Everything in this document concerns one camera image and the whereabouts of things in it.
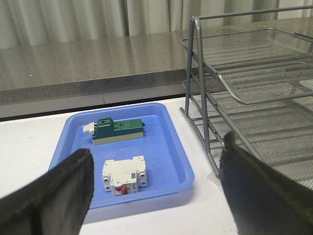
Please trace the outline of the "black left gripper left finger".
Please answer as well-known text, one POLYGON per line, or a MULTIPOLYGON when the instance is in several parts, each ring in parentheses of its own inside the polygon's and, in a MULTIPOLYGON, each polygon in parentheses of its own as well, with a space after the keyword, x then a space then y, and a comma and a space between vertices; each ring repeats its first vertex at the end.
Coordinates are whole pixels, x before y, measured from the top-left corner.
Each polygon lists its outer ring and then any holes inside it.
POLYGON ((0 200, 2 235, 77 235, 94 191, 94 162, 78 149, 46 174, 0 200))

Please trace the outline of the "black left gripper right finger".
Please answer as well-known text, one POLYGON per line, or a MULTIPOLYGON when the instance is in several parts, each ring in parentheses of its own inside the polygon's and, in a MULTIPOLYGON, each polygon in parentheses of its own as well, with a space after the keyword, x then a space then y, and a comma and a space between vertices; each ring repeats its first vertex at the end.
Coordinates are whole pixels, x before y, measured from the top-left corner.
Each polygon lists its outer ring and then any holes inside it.
POLYGON ((224 136, 219 179, 240 235, 311 235, 313 192, 224 136))

